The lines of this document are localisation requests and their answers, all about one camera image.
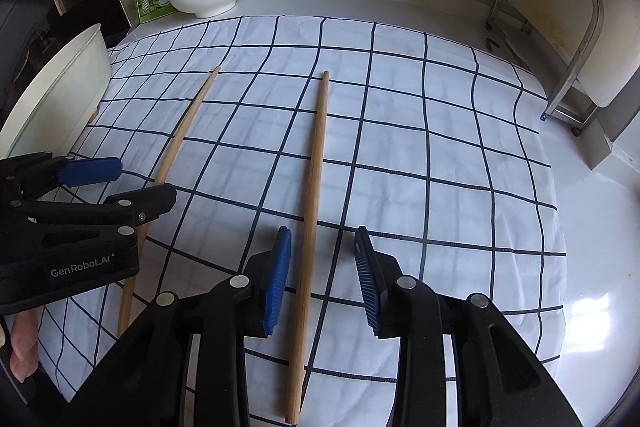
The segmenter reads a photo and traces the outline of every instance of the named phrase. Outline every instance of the checkered tablecloth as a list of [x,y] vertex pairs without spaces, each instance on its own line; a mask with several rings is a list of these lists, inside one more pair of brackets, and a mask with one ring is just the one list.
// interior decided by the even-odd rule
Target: checkered tablecloth
[[[330,97],[308,322],[303,427],[384,426],[399,341],[367,326],[353,230],[438,293],[490,296],[553,372],[564,336],[565,247],[538,136],[544,92],[510,63],[421,32],[353,20],[239,17],[200,22],[110,51],[100,116],[73,151],[119,156],[117,182],[49,198],[95,203],[148,185],[209,71],[222,64],[168,182],[171,213],[150,228],[134,315],[161,291],[207,292],[269,250],[279,226],[296,251],[316,92]],[[246,340],[255,425],[282,425],[289,273],[280,325]],[[44,367],[70,399],[113,345],[122,285],[46,306]],[[450,425],[455,372],[447,346]],[[188,381],[193,401],[194,374]]]

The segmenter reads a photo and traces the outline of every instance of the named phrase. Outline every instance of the blue gripper pad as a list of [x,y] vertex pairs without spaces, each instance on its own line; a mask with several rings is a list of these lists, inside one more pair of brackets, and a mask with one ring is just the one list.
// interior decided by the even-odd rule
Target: blue gripper pad
[[120,158],[74,160],[58,171],[58,181],[67,187],[116,181],[122,174]]
[[286,227],[280,227],[278,235],[271,248],[271,255],[275,256],[272,265],[273,272],[267,288],[265,288],[264,318],[262,324],[267,335],[273,333],[273,328],[280,318],[280,307],[284,286],[287,282],[289,261],[291,259],[291,231]]
[[374,251],[367,248],[362,239],[362,232],[358,230],[355,233],[355,258],[356,269],[358,270],[358,279],[360,280],[360,289],[362,291],[362,300],[364,301],[364,309],[367,314],[367,322],[373,329],[373,334],[380,333],[378,317],[380,315],[380,293],[376,287],[376,279],[370,265],[370,256],[375,255]]

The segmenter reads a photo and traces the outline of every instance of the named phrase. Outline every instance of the metal rack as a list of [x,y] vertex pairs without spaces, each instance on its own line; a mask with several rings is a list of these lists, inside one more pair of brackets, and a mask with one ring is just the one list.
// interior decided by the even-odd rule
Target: metal rack
[[[591,54],[591,51],[596,41],[598,40],[598,37],[600,36],[600,31],[602,30],[602,23],[604,20],[604,6],[602,5],[602,0],[591,0],[591,2],[593,6],[591,11],[591,19],[584,33],[584,36],[582,37],[582,40],[580,41],[580,44],[578,45],[578,48],[576,49],[571,61],[569,61],[566,69],[562,72],[560,78],[558,79],[556,87],[554,87],[554,90],[548,97],[546,109],[544,110],[542,115],[540,115],[540,120],[543,121],[551,115],[557,116],[562,120],[572,121],[572,123],[575,124],[573,131],[576,136],[580,134],[580,132],[593,120],[596,115],[597,106],[592,102],[590,107],[588,107],[584,114],[580,116],[571,113],[568,114],[567,111],[563,111],[561,108],[559,108],[559,104],[569,91],[570,87],[572,87],[574,82],[577,80],[578,74],[589,58],[589,55]],[[519,20],[522,23],[520,30],[525,33],[530,33],[531,23],[517,9],[515,9],[510,4],[507,4],[505,0],[494,0],[485,25],[488,30],[494,30],[495,32],[497,32],[498,35],[501,36],[502,40],[506,43],[511,53],[513,53],[515,57],[526,64],[526,61],[524,61],[524,59],[520,57],[519,54],[513,49],[513,47],[508,43],[507,34],[498,25],[497,18],[500,12],[514,17],[516,20]]]

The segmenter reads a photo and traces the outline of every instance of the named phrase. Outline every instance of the chopstick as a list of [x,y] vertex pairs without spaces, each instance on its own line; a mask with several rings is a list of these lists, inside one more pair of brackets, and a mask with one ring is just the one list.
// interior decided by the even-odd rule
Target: chopstick
[[296,314],[294,316],[293,340],[289,359],[289,391],[285,422],[297,424],[300,419],[302,402],[302,382],[305,368],[306,321],[311,299],[311,279],[316,250],[316,228],[318,223],[318,203],[322,176],[322,155],[324,152],[324,128],[326,126],[326,106],[329,91],[329,71],[322,74],[316,105],[316,128],[314,130],[311,162],[306,181],[306,197],[303,221],[302,253],[296,289]]
[[[171,170],[171,166],[174,164],[174,160],[176,155],[178,154],[178,149],[180,149],[180,144],[182,140],[187,134],[189,127],[191,126],[191,122],[193,118],[196,116],[198,108],[202,105],[202,100],[204,100],[205,95],[209,91],[211,84],[218,76],[218,72],[220,71],[220,66],[211,71],[210,75],[207,77],[207,80],[202,85],[197,95],[191,102],[187,112],[180,120],[180,125],[175,132],[174,139],[171,140],[169,144],[169,148],[166,150],[166,154],[164,155],[164,159],[158,169],[158,174],[156,175],[156,181],[154,185],[162,185],[169,175],[169,171]],[[140,225],[138,227],[138,256],[142,256],[142,249],[145,245],[146,234],[149,231],[149,226],[151,223],[145,223],[144,225]],[[122,297],[120,298],[120,313],[118,314],[118,336],[124,333],[124,331],[129,327],[129,321],[131,317],[131,303],[133,300],[133,289],[136,286],[136,277],[129,277],[124,282],[124,288],[122,290]]]

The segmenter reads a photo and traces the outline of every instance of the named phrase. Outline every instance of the hand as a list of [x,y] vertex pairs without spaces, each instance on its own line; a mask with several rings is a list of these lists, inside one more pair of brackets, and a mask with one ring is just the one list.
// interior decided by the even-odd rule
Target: hand
[[[27,310],[16,315],[11,330],[11,359],[9,366],[14,377],[24,382],[38,368],[38,319],[42,308]],[[6,336],[0,328],[0,347],[4,346]]]

